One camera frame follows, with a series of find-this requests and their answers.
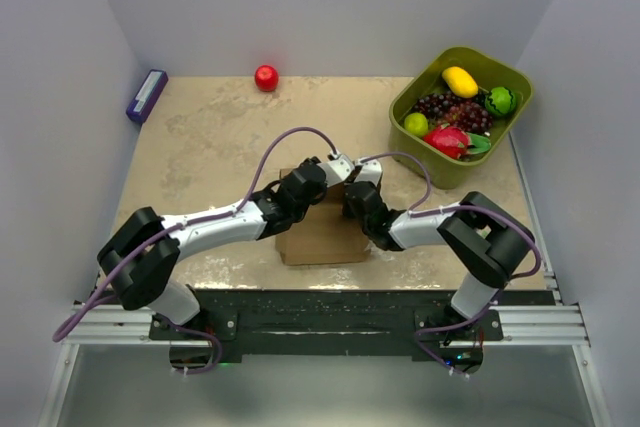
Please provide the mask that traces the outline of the brown cardboard box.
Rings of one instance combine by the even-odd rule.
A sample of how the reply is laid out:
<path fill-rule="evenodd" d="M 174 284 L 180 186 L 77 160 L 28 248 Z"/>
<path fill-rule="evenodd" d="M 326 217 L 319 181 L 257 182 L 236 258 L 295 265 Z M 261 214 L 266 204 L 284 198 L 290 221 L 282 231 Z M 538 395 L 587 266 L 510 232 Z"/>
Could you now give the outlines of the brown cardboard box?
<path fill-rule="evenodd" d="M 343 214 L 343 200 L 344 185 L 330 187 L 301 222 L 276 236 L 275 249 L 285 265 L 359 263 L 369 258 L 369 239 L 355 219 Z"/>

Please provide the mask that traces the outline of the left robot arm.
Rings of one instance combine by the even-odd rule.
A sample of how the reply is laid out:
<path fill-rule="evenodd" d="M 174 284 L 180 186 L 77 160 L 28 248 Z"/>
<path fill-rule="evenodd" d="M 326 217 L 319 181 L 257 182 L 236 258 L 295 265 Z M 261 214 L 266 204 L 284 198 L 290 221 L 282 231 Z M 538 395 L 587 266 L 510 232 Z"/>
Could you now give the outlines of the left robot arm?
<path fill-rule="evenodd" d="M 192 290 L 171 279 L 179 262 L 197 253 L 241 241 L 276 236 L 301 222 L 342 178 L 342 162 L 303 161 L 283 178 L 237 202 L 208 213 L 161 216 L 136 210 L 97 256 L 106 280 L 126 310 L 149 307 L 169 318 L 185 339 L 200 337 L 207 315 Z"/>

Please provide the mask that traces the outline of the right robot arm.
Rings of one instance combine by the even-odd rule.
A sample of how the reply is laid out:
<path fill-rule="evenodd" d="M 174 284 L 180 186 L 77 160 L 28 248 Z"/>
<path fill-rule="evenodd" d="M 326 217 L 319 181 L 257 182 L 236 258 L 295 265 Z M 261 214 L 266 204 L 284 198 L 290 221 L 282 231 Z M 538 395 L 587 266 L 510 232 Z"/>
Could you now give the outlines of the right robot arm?
<path fill-rule="evenodd" d="M 529 229 L 479 192 L 445 207 L 413 212 L 389 208 L 372 183 L 359 181 L 345 188 L 344 200 L 377 248 L 396 252 L 446 245 L 467 269 L 444 311 L 425 323 L 426 332 L 448 331 L 456 339 L 469 339 L 530 252 L 536 259 L 534 268 L 541 266 Z"/>

